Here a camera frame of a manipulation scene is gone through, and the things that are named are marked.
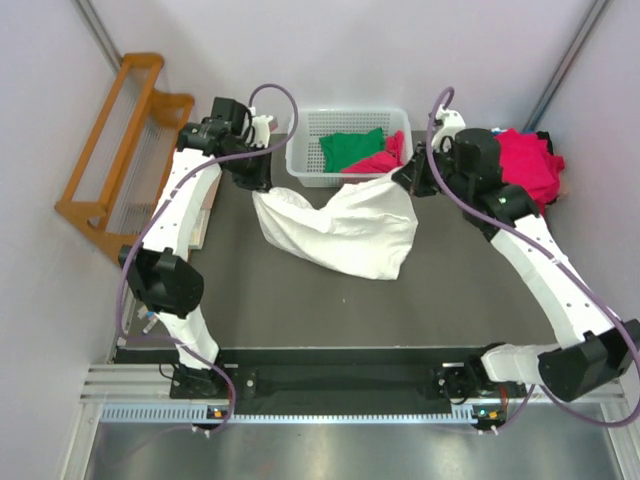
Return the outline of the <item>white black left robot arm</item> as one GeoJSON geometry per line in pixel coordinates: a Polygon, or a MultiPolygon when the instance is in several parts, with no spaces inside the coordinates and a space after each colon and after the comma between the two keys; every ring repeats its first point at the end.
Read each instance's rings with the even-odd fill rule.
{"type": "Polygon", "coordinates": [[[222,169],[216,160],[241,155],[231,165],[242,181],[262,186],[274,117],[228,98],[214,100],[210,116],[179,131],[166,184],[140,240],[124,246],[119,262],[134,297],[167,329],[179,362],[195,369],[192,384],[205,396],[226,387],[216,366],[219,346],[208,331],[200,302],[203,277],[189,264],[190,240],[202,204],[222,169]]]}

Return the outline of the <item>white t-shirt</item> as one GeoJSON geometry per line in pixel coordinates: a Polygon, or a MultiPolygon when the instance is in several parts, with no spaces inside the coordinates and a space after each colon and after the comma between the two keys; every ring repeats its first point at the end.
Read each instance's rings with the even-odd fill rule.
{"type": "Polygon", "coordinates": [[[262,234],[272,246],[369,280],[399,277],[418,228],[409,194],[389,174],[345,184],[319,209],[282,187],[255,192],[252,201],[262,234]]]}

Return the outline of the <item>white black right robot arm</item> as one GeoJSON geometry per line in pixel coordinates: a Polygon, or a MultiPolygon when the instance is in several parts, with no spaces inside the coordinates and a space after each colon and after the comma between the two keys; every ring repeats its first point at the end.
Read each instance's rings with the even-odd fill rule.
{"type": "Polygon", "coordinates": [[[466,372],[469,388],[487,396],[505,382],[543,388],[568,403],[624,375],[639,359],[639,322],[621,320],[562,254],[529,194],[502,180],[496,136],[463,129],[416,145],[393,179],[417,197],[445,194],[515,269],[546,315],[552,345],[491,344],[466,372]]]}

